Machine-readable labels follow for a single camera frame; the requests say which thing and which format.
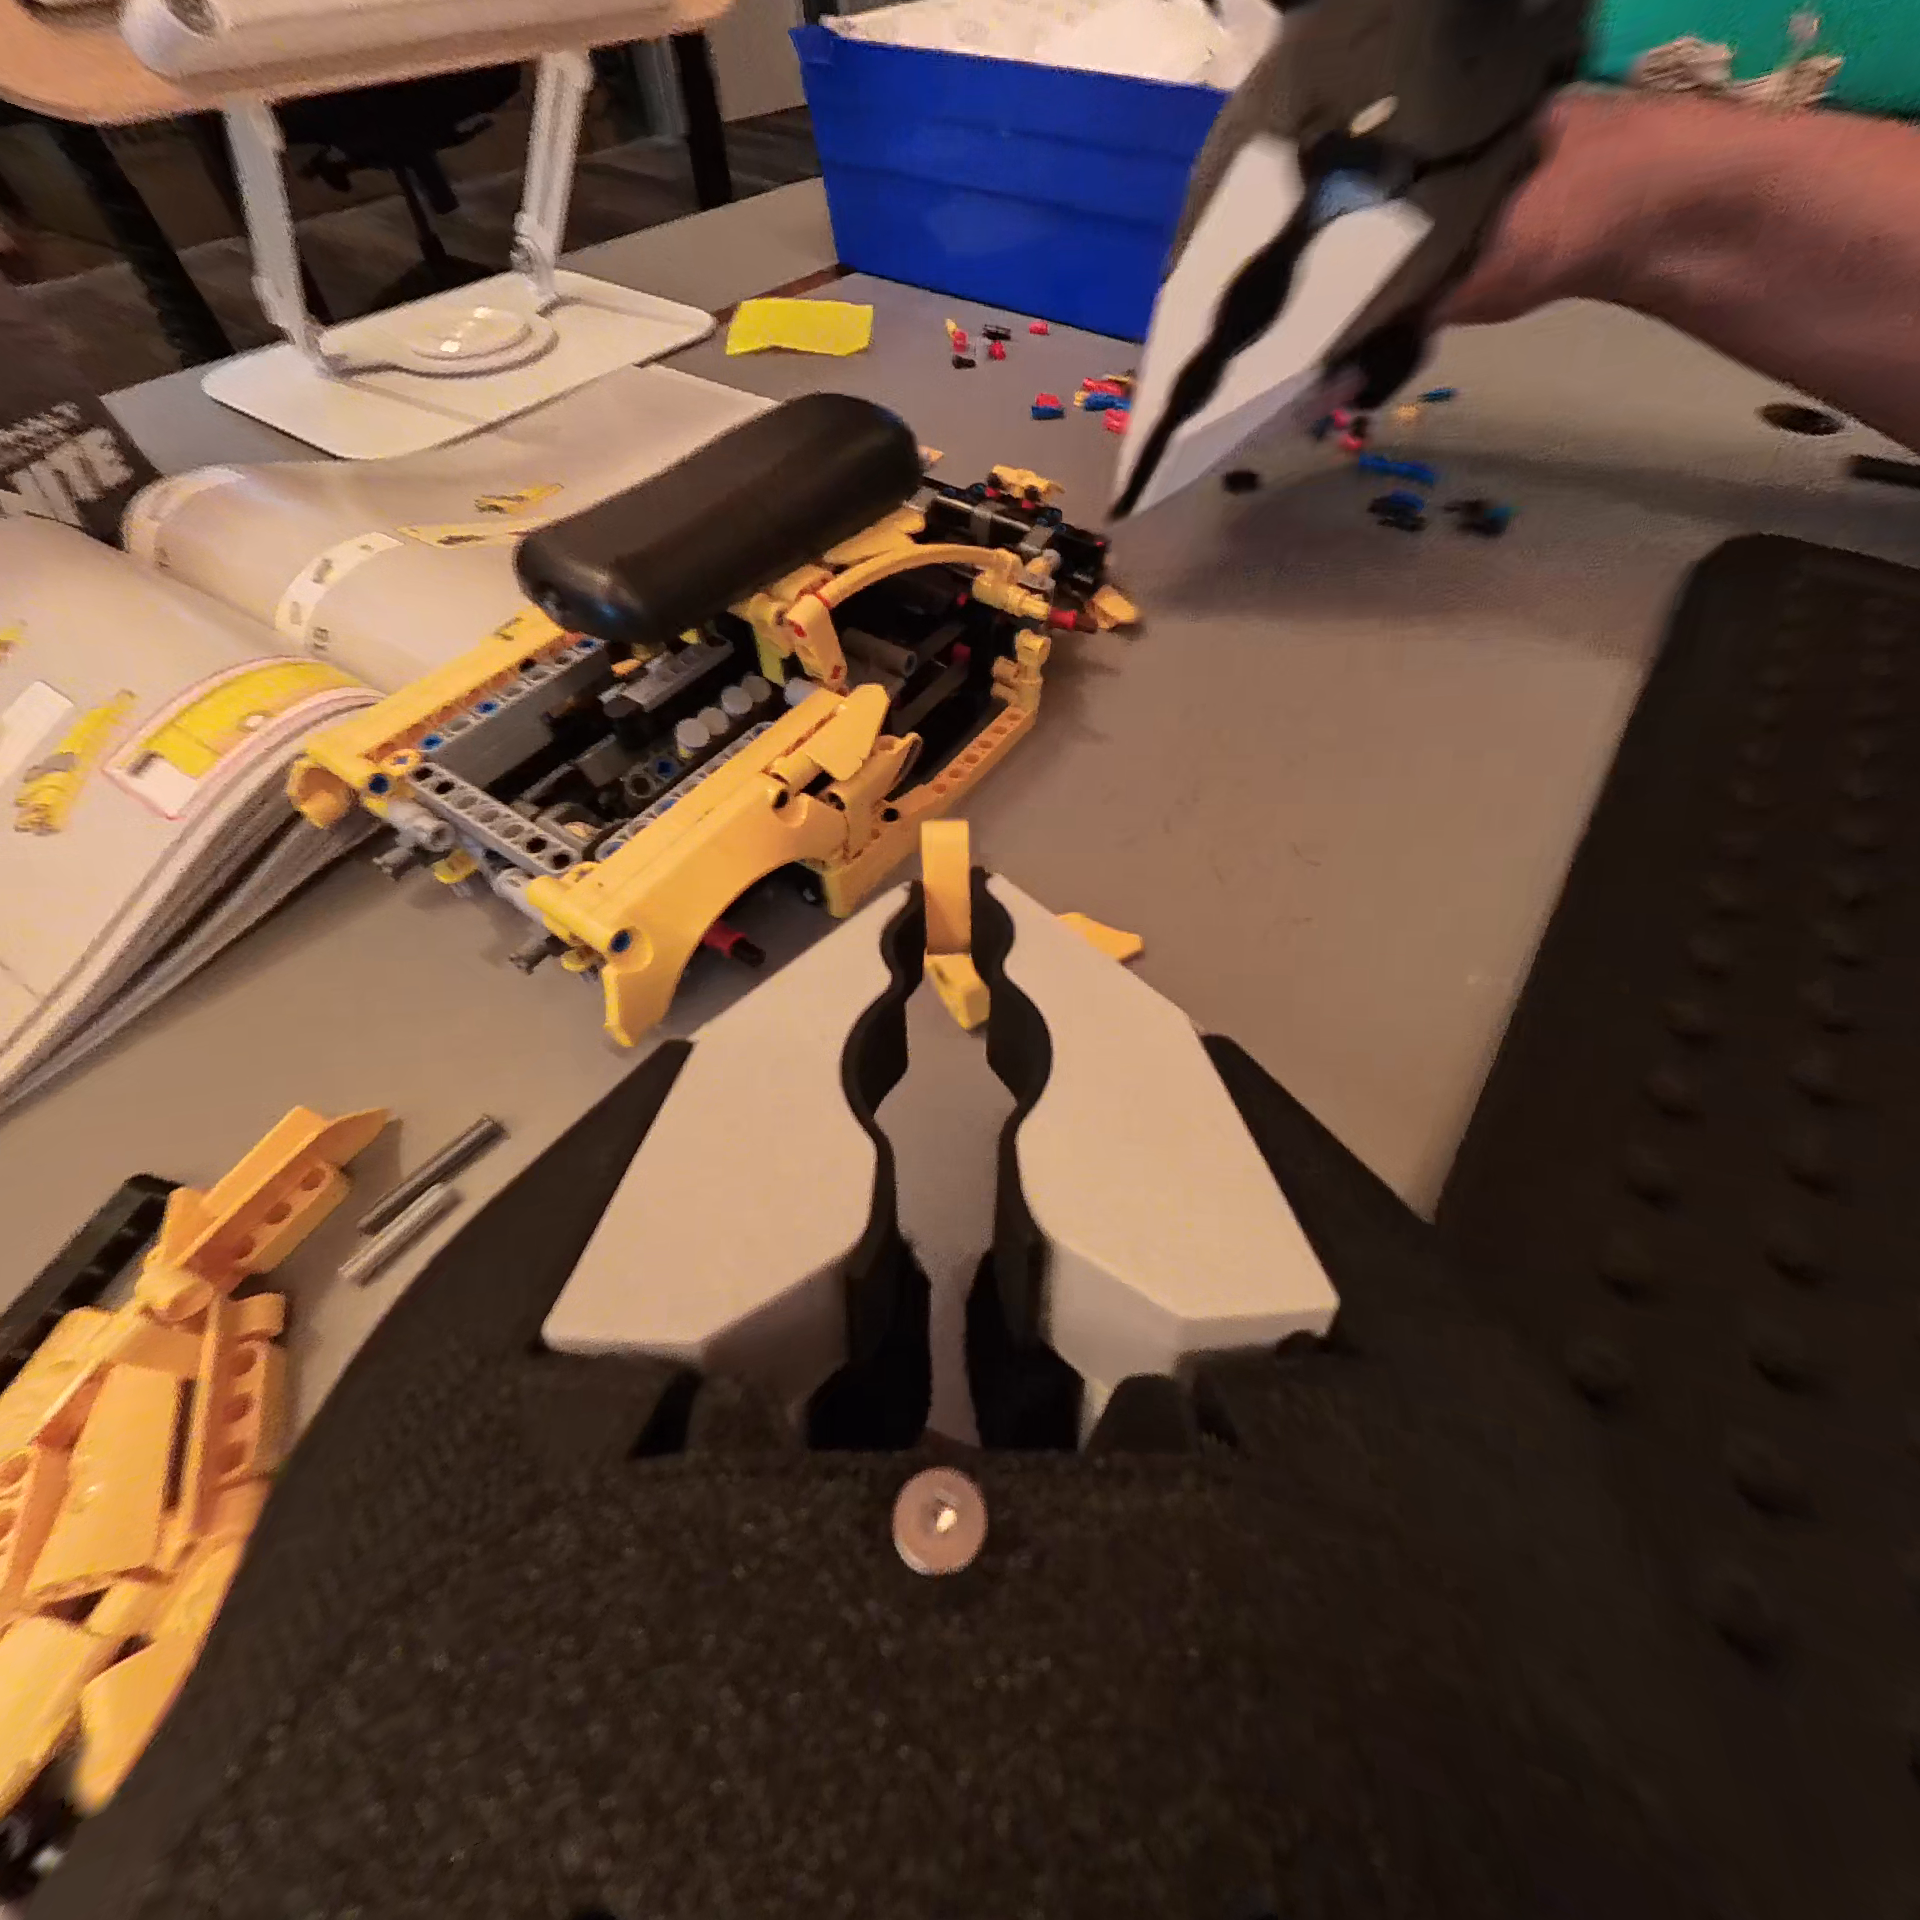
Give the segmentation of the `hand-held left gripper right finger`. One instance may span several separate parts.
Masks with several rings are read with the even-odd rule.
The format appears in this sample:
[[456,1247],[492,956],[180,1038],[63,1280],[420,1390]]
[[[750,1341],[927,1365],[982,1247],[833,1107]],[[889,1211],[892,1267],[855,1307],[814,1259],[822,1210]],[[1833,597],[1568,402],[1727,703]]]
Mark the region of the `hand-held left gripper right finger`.
[[1225,1051],[1008,878],[971,874],[987,1064],[1009,1099],[967,1299],[985,1448],[1078,1448],[1131,1380],[1317,1340],[1336,1288]]

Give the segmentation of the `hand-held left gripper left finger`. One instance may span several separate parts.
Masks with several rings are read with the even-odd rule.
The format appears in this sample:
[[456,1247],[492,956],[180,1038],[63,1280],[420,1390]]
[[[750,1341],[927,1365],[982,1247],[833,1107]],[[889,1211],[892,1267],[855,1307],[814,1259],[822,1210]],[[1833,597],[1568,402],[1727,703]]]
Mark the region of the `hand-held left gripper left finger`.
[[814,1447],[923,1436],[927,1280],[877,1127],[923,950],[923,891],[895,885],[695,1030],[547,1348],[753,1384]]

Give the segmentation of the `small yellow curved panel brick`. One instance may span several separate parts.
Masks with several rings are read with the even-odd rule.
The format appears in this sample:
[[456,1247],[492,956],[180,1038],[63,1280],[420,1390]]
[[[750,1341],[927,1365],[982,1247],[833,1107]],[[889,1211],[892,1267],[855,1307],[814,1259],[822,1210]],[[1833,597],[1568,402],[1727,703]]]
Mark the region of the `small yellow curved panel brick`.
[[971,844],[955,818],[921,826],[923,980],[967,1032],[991,1013],[991,990],[971,952]]

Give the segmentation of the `person's right forearm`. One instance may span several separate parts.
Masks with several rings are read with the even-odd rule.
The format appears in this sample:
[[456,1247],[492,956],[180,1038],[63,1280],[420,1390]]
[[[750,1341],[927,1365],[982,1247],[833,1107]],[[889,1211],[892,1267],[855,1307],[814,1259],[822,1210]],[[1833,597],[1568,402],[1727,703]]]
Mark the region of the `person's right forearm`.
[[1916,126],[1654,104],[1633,307],[1916,448]]

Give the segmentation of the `grey desk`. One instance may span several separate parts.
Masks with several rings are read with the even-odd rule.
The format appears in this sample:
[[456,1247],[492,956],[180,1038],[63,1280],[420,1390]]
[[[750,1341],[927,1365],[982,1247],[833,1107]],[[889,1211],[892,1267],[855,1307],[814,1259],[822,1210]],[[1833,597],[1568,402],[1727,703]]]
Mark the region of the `grey desk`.
[[[1115,543],[1134,637],[1046,666],[971,802],[1030,896],[1142,933],[1142,971],[1428,1213],[1686,568],[1787,534],[1916,562],[1908,458],[1599,304],[1453,332],[1413,431],[1499,540],[1373,527],[1344,464],[1191,492]],[[315,1312],[369,1200],[477,1115],[463,1219],[640,1061],[515,914],[353,860],[5,1118],[13,1299],[131,1172],[219,1176],[294,1103],[389,1109],[352,1200],[284,1268]]]

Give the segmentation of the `person's right hand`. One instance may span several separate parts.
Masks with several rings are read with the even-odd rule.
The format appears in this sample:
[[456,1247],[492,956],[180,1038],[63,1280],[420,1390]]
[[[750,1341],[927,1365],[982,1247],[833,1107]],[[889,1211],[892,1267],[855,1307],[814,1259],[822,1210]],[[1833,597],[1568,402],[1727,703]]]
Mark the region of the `person's right hand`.
[[1486,327],[1565,300],[1630,304],[1662,110],[1662,99],[1628,88],[1558,99],[1543,116],[1533,170],[1440,322]]

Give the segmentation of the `pile of small coloured pins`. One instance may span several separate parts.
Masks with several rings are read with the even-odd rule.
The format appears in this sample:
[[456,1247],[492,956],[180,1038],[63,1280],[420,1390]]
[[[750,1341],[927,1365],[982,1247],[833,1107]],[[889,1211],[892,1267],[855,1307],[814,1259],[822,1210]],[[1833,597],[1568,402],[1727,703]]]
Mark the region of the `pile of small coloured pins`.
[[[1077,418],[1097,416],[1109,431],[1127,442],[1136,398],[1139,381],[1131,378],[1086,380],[1075,396],[1072,413]],[[1336,442],[1351,458],[1353,475],[1372,478],[1385,486],[1373,499],[1368,515],[1380,523],[1417,532],[1427,525],[1438,474],[1428,464],[1389,459],[1372,451],[1364,435],[1366,424],[1353,410],[1335,410],[1312,422],[1309,437],[1313,444]],[[935,532],[971,538],[976,543],[1016,547],[1027,555],[1038,552],[1046,542],[1088,540],[1093,547],[1103,547],[1102,534],[1065,531],[1067,516],[1056,502],[1056,494],[1059,486],[1046,478],[1001,464],[971,486],[932,484],[921,509],[927,538]]]

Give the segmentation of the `yellow brick toy car model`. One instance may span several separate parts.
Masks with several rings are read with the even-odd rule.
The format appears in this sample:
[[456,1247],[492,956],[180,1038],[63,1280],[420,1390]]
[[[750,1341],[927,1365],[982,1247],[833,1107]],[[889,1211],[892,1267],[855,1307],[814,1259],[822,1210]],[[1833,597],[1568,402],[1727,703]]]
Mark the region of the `yellow brick toy car model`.
[[287,776],[315,827],[361,816],[389,864],[515,906],[598,980],[635,1044],[693,956],[780,874],[847,919],[1038,719],[1051,642],[1127,630],[1112,542],[1060,484],[830,486],[769,534],[640,534],[693,464],[518,547],[526,610],[368,711]]

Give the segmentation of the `yellow paper scrap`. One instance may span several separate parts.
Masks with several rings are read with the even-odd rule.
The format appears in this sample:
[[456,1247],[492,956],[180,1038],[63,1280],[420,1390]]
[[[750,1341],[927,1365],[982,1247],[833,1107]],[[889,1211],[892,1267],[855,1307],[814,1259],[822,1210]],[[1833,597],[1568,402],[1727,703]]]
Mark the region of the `yellow paper scrap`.
[[726,325],[726,356],[791,352],[844,359],[873,343],[873,307],[814,296],[740,301]]

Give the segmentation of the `green plastic bin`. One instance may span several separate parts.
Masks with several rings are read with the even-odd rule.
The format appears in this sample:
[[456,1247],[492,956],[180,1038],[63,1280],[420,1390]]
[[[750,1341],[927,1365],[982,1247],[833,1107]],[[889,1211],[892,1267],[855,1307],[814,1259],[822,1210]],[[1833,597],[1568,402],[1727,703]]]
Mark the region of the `green plastic bin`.
[[1621,80],[1649,47],[1696,37],[1725,44],[1736,80],[1791,52],[1793,16],[1815,16],[1815,52],[1837,58],[1831,99],[1859,111],[1918,115],[1916,2],[1593,2],[1581,72]]

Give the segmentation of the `black foam capsule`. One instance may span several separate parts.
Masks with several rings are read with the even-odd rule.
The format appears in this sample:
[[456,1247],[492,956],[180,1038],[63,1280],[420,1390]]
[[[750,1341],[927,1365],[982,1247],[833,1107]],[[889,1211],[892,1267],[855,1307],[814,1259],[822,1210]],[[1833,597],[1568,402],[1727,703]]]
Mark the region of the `black foam capsule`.
[[876,525],[921,475],[921,445],[900,416],[806,394],[529,532],[515,573],[567,632],[631,646],[669,640]]

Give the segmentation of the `pile of yellow bricks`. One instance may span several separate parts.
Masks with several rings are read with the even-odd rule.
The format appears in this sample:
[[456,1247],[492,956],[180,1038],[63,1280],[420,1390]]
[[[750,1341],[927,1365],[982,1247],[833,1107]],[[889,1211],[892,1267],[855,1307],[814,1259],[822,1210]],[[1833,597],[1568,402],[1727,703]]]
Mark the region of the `pile of yellow bricks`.
[[281,1461],[285,1299],[253,1282],[390,1118],[289,1109],[5,1382],[5,1818],[105,1807],[196,1669]]

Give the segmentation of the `long black beam brick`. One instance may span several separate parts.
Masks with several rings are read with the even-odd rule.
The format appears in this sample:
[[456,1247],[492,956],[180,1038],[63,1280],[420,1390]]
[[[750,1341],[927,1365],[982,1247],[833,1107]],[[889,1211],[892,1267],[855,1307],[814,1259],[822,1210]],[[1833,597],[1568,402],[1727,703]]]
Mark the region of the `long black beam brick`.
[[123,1179],[1,1309],[1,1384],[21,1374],[67,1312],[96,1304],[142,1256],[173,1191],[173,1181],[151,1172]]

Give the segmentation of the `building instruction booklet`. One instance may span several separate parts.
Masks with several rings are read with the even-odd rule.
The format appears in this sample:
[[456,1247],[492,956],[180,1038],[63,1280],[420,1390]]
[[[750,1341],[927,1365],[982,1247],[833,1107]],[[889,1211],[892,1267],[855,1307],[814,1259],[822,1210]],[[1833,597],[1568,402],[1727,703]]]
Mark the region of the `building instruction booklet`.
[[5,1107],[183,984],[374,827],[315,827],[310,738],[524,610],[515,549],[768,400],[624,368],[381,462],[211,464],[105,542],[5,508]]

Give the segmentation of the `instruction sheet on stand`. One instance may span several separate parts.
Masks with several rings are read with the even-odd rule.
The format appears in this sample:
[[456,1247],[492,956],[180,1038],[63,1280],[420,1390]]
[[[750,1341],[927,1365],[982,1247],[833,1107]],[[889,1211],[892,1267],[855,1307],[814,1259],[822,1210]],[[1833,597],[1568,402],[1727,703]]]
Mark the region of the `instruction sheet on stand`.
[[305,309],[272,108],[229,99],[255,300],[281,343],[212,365],[203,394],[336,459],[368,462],[440,448],[709,339],[713,316],[699,307],[560,266],[588,83],[584,51],[534,63],[507,272],[337,327]]

